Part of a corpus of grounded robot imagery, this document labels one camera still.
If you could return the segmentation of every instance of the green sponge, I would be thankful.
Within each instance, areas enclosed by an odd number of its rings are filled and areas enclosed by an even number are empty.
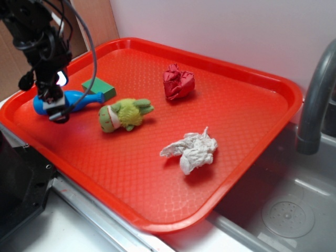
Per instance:
[[[89,88],[90,83],[91,80],[88,80],[82,84],[84,91]],[[105,101],[110,100],[117,94],[116,89],[113,86],[96,77],[89,94],[97,94],[98,92],[102,92],[104,94]]]

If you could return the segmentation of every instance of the sink drain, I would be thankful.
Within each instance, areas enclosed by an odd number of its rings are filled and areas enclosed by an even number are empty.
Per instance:
[[[276,235],[297,238],[307,234],[314,226],[314,213],[298,198],[273,198],[262,209],[266,227]]]

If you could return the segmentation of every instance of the green plush toy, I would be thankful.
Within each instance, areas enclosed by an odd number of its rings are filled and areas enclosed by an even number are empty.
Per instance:
[[[142,123],[142,116],[154,110],[147,99],[123,99],[117,103],[104,106],[99,110],[99,122],[104,132],[113,132],[120,126],[127,131]]]

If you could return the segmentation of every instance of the blue toy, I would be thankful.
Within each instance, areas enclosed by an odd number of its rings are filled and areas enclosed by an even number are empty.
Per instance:
[[[66,107],[69,107],[70,105],[74,104],[79,97],[82,96],[82,92],[80,91],[75,91],[75,90],[70,90],[70,91],[65,91],[64,95],[66,97]],[[97,94],[88,94],[86,95],[73,109],[72,112],[76,112],[78,110],[81,110],[84,108],[87,104],[93,103],[93,102],[98,102],[98,103],[104,103],[104,94],[102,92],[98,92]],[[40,115],[47,115],[47,111],[43,109],[43,101],[40,100],[37,96],[33,100],[33,106],[35,109],[35,112],[40,114]]]

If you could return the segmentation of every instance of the tray rim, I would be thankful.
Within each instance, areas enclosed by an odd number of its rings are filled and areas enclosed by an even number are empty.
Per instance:
[[[265,87],[265,83],[268,83],[268,90],[272,90],[282,95],[288,102],[288,110],[286,114],[272,127],[269,132],[267,132],[266,136],[261,139],[256,147],[238,165],[238,167],[245,166],[247,168],[239,169],[239,171],[236,171],[235,173],[230,173],[230,175],[224,181],[222,181],[218,189],[216,189],[216,191],[211,195],[209,200],[207,200],[196,213],[177,222],[165,224],[150,222],[145,219],[144,216],[141,216],[136,211],[134,211],[130,206],[126,205],[124,202],[122,202],[121,208],[121,203],[118,198],[111,194],[108,194],[102,187],[90,181],[87,176],[85,176],[86,178],[81,177],[80,179],[78,179],[78,175],[83,175],[83,173],[81,173],[80,171],[77,171],[76,169],[71,169],[71,171],[67,172],[66,176],[75,181],[81,187],[87,184],[93,185],[95,190],[89,193],[95,197],[99,195],[99,200],[106,204],[109,208],[112,208],[111,205],[116,204],[117,207],[112,209],[115,210],[117,213],[119,213],[120,211],[124,212],[125,206],[128,207],[128,212],[127,214],[125,214],[126,220],[135,225],[137,228],[154,234],[170,233],[187,228],[203,220],[210,213],[210,211],[219,202],[218,199],[224,197],[225,194],[230,190],[230,188],[233,187],[234,184],[239,180],[237,180],[237,177],[240,178],[249,169],[250,165],[253,162],[251,160],[255,160],[256,158],[258,158],[258,156],[264,151],[264,149],[286,126],[292,116],[295,115],[295,113],[302,105],[302,93],[299,87],[294,82],[286,78],[139,38],[121,38],[108,41],[96,48],[97,57],[101,58],[107,53],[119,49],[135,49],[160,57],[162,57],[163,52],[166,54],[168,53],[168,55],[170,55],[170,57],[173,58],[175,61],[179,61],[177,58],[180,58],[180,61],[182,61],[186,65],[201,68],[203,70],[207,70],[207,68],[212,68],[210,72],[215,74],[218,74],[218,71],[220,69],[226,68],[227,71],[232,71],[231,73],[228,72],[228,74],[235,80],[240,80],[259,87]],[[91,63],[92,52],[87,52],[84,55],[74,59],[70,63],[70,65],[68,66],[68,75],[74,74],[75,72],[79,71],[80,69]],[[10,120],[10,111],[16,110],[22,105],[19,100],[24,99],[25,101],[28,101],[32,99],[35,95],[36,88],[34,86],[28,92],[20,91],[17,94],[13,95],[11,98],[9,98],[0,109],[0,122],[3,123],[4,126],[6,126],[13,133],[15,133],[19,138],[35,147],[41,154],[47,156],[49,159],[58,160],[58,162],[55,163],[57,166],[69,166],[62,159],[58,159],[57,155],[50,152],[47,148],[36,146],[36,141],[22,128],[18,127],[13,121]]]

